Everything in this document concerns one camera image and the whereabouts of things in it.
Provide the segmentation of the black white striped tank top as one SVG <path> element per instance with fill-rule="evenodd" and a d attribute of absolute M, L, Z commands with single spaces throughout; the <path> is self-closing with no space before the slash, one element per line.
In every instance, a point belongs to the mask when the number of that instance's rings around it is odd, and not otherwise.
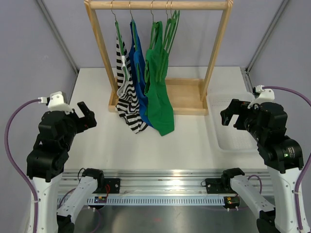
<path fill-rule="evenodd" d="M 135 134 L 144 131 L 148 125 L 143 122 L 139 114 L 139 101 L 135 91 L 135 86 L 132 80 L 132 71 L 130 58 L 127 53 L 125 43 L 124 54 L 126 57 L 126 65 L 128 69 L 129 79 L 125 81 L 123 79 L 123 74 L 119 74 L 117 70 L 117 97 L 118 101 L 115 106 L 119 117 L 125 122 L 125 124 L 131 129 Z"/>

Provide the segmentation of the blue tank top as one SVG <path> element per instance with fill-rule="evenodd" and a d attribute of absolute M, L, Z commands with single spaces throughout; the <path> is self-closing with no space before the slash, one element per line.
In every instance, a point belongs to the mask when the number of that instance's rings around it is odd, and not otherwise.
<path fill-rule="evenodd" d="M 151 122 L 149 121 L 147 117 L 147 107 L 148 107 L 148 98 L 144 94 L 144 89 L 146 86 L 146 82 L 144 80 L 144 70 L 145 70 L 145 59 L 143 57 L 141 43 L 137 31 L 137 37 L 138 37 L 138 50 L 135 52 L 135 63 L 138 64 L 139 67 L 139 82 L 136 83 L 136 77 L 132 75 L 134 79 L 133 83 L 135 86 L 135 91 L 137 94 L 137 98 L 139 101 L 139 114 L 143 122 L 145 122 L 148 126 L 153 127 Z"/>

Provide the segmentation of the green hanger of striped top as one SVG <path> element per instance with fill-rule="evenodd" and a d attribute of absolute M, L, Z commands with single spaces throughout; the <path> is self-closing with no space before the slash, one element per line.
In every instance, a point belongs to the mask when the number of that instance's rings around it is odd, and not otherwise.
<path fill-rule="evenodd" d="M 119 74 L 123 74 L 123 79 L 125 81 L 128 81 L 129 79 L 129 74 L 128 74 L 128 69 L 127 69 L 127 65 L 126 65 L 126 57 L 124 54 L 124 46 L 123 46 L 123 40 L 122 40 L 122 36 L 120 33 L 120 28 L 119 28 L 119 24 L 116 18 L 116 14 L 113 12 L 112 10 L 113 7 L 113 0 L 110 3 L 110 10 L 112 12 L 112 14 L 115 17 L 115 29 L 116 29 L 116 48 L 117 50 L 117 70 Z"/>

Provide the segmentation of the green tank top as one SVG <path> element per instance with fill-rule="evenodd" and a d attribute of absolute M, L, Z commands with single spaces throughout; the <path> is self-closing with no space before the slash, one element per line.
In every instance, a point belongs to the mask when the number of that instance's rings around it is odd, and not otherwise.
<path fill-rule="evenodd" d="M 159 34 L 155 47 L 147 50 L 145 59 L 149 61 L 150 85 L 145 86 L 144 94 L 148 98 L 147 117 L 154 129 L 161 136 L 174 131 L 173 107 L 168 97 L 166 80 L 157 81 L 158 69 L 160 66 L 160 51 L 163 43 L 163 24 L 159 25 Z"/>

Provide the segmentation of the green hanger of blue top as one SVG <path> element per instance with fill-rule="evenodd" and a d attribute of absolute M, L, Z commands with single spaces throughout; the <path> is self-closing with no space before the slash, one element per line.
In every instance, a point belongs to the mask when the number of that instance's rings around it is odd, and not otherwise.
<path fill-rule="evenodd" d="M 130 9 L 130 14 L 131 14 L 130 28 L 131 28 L 131 35 L 132 35 L 132 45 L 131 45 L 129 55 L 131 59 L 132 75 L 133 77 L 134 76 L 136 77 L 136 83 L 138 83 L 139 82 L 139 67 L 138 67 L 138 64 L 135 63 L 135 52 L 138 50 L 138 37 L 137 37 L 136 23 L 131 12 L 131 1 L 129 1 L 129 9 Z"/>

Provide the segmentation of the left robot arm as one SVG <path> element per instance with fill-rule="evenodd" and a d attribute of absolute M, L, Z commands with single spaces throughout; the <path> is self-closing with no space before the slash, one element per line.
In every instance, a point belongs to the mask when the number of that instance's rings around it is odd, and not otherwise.
<path fill-rule="evenodd" d="M 83 117 L 78 117 L 75 111 L 44 113 L 33 150 L 27 157 L 27 176 L 35 189 L 35 206 L 31 208 L 33 228 L 39 233 L 72 233 L 88 197 L 105 187 L 104 173 L 87 168 L 69 199 L 62 207 L 57 206 L 59 184 L 73 139 L 97 125 L 94 112 L 83 101 L 77 106 Z"/>

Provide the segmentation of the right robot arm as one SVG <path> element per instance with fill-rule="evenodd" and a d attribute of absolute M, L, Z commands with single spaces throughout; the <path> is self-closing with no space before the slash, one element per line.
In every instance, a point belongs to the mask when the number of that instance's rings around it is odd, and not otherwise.
<path fill-rule="evenodd" d="M 257 143 L 259 155 L 268 168 L 275 203 L 271 204 L 249 183 L 239 168 L 225 170 L 221 188 L 235 191 L 252 211 L 260 233 L 309 233 L 301 196 L 300 175 L 305 168 L 302 148 L 286 136 L 288 115 L 273 102 L 249 107 L 249 102 L 233 99 L 220 115 L 222 125 L 229 125 L 237 115 L 234 128 L 247 131 Z"/>

